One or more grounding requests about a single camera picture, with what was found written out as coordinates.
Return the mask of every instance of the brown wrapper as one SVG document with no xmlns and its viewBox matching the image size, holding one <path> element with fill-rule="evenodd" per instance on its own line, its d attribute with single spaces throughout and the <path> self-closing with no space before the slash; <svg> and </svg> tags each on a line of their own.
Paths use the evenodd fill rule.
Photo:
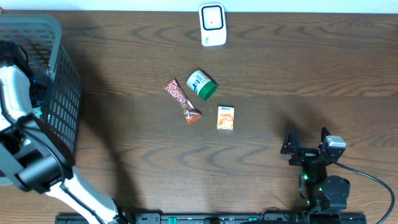
<svg viewBox="0 0 398 224">
<path fill-rule="evenodd" d="M 172 95 L 172 97 L 174 97 L 181 104 L 184 110 L 185 118 L 187 119 L 189 125 L 200 118 L 199 111 L 197 111 L 192 105 L 191 101 L 188 100 L 188 97 L 184 91 L 182 91 L 176 79 L 170 80 L 165 86 L 163 86 L 163 89 L 165 89 L 167 93 L 170 93 L 170 95 Z"/>
</svg>

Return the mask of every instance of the robotic arm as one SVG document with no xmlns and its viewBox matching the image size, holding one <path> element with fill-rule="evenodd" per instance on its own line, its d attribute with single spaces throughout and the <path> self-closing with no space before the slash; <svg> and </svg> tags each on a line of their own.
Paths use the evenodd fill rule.
<svg viewBox="0 0 398 224">
<path fill-rule="evenodd" d="M 134 223 L 88 183 L 67 145 L 32 114 L 39 88 L 20 47 L 0 41 L 0 169 L 21 190 L 58 198 L 90 223 Z"/>
</svg>

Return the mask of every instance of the orange and white box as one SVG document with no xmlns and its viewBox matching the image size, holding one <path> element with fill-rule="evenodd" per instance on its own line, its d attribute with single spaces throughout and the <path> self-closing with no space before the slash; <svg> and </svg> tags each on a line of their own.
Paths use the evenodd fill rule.
<svg viewBox="0 0 398 224">
<path fill-rule="evenodd" d="M 217 117 L 218 130 L 233 130 L 234 129 L 235 108 L 230 106 L 219 106 Z"/>
</svg>

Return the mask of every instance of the wooden table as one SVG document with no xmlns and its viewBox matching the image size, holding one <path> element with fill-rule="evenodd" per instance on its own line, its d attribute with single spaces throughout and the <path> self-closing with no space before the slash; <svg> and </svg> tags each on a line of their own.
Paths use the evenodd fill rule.
<svg viewBox="0 0 398 224">
<path fill-rule="evenodd" d="M 328 127 L 348 144 L 341 163 L 398 192 L 397 16 L 227 13 L 227 43 L 204 48 L 197 12 L 45 13 L 61 22 L 84 81 L 77 166 L 131 211 L 303 208 L 301 168 L 279 155 L 290 123 L 308 147 Z M 185 84 L 198 68 L 219 84 L 209 101 Z M 202 112 L 191 126 L 162 89 L 172 78 Z M 234 131 L 216 130 L 218 105 L 236 108 Z M 391 199 L 381 185 L 335 165 L 328 174 L 351 182 L 347 211 L 368 223 L 384 215 Z M 0 193 L 0 223 L 74 213 L 35 192 Z M 398 222 L 396 211 L 386 223 Z"/>
</svg>

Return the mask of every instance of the gray plastic basket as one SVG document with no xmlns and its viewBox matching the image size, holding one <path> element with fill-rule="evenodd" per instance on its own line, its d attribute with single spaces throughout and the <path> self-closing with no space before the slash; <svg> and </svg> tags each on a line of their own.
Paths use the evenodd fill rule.
<svg viewBox="0 0 398 224">
<path fill-rule="evenodd" d="M 39 118 L 75 152 L 81 78 L 61 44 L 62 28 L 45 14 L 0 15 L 0 40 L 24 48 L 37 82 L 47 87 Z"/>
</svg>

